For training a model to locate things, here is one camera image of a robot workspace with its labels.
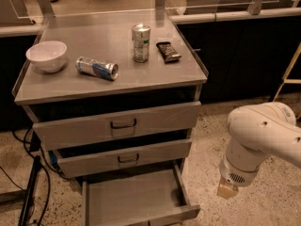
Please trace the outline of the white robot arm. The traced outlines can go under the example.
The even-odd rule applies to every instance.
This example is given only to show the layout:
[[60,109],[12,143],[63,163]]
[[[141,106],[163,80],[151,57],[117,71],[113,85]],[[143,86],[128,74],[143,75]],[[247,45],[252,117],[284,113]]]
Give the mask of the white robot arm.
[[229,113],[227,128],[230,142],[219,166],[218,196],[230,199],[249,186],[271,155],[301,168],[301,128],[289,106],[240,106]]

